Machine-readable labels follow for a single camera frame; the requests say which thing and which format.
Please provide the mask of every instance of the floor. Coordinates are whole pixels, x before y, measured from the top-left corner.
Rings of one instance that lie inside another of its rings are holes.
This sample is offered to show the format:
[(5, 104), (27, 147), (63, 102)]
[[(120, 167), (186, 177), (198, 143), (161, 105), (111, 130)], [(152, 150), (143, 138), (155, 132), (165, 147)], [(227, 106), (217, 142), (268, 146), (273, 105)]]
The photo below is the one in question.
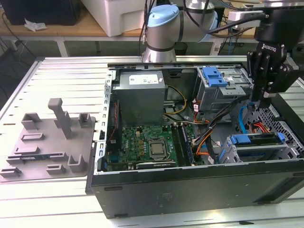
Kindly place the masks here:
[[(102, 51), (96, 52), (94, 42), (70, 41), (67, 48), (71, 56), (136, 56), (138, 42), (100, 42)], [(211, 43), (187, 43), (187, 55), (208, 55)], [(27, 47), (37, 57), (59, 57), (57, 44), (52, 41), (28, 41)], [(230, 52), (233, 55), (245, 55), (248, 50), (254, 50), (256, 44), (244, 44), (242, 47), (232, 45)], [(229, 54), (229, 44), (226, 44), (221, 55)], [(0, 57), (0, 109), (13, 93), (20, 80), (26, 74), (35, 58), (19, 44), (18, 51), (8, 51)], [(304, 63), (304, 52), (294, 52), (294, 60)]]

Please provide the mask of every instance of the gray plastic holder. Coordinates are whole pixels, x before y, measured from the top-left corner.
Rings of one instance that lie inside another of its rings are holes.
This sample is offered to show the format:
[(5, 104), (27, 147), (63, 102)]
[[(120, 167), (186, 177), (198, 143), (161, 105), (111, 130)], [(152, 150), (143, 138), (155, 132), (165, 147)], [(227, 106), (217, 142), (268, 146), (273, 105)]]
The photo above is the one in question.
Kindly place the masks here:
[(7, 157), (7, 168), (0, 169), (0, 182), (87, 175), (95, 118), (89, 113), (70, 118), (61, 98), (50, 99), (48, 107), (56, 119), (24, 115), (24, 128)]

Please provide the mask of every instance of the black computer case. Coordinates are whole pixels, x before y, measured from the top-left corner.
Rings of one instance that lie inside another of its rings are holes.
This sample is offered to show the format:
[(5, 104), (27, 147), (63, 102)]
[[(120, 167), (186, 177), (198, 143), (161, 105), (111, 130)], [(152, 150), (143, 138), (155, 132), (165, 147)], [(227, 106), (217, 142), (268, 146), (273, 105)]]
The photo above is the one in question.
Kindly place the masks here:
[(0, 0), (12, 25), (24, 18), (47, 25), (75, 25), (80, 16), (80, 0)]

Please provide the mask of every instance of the cpu socket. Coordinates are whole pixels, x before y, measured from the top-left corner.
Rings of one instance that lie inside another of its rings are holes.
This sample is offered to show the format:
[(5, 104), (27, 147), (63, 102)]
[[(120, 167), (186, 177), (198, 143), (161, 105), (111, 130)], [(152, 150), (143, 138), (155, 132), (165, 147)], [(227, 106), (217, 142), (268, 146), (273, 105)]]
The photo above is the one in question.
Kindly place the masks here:
[(149, 141), (150, 158), (154, 160), (162, 160), (167, 157), (166, 141), (156, 140)]

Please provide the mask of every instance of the gray power supply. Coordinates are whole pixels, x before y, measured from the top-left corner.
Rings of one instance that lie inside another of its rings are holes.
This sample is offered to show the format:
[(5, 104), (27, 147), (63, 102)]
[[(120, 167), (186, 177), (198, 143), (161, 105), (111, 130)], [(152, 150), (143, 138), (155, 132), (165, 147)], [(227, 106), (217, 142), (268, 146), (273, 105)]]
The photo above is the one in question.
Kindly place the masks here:
[(124, 126), (162, 123), (165, 83), (161, 71), (122, 72), (113, 93), (120, 100)]

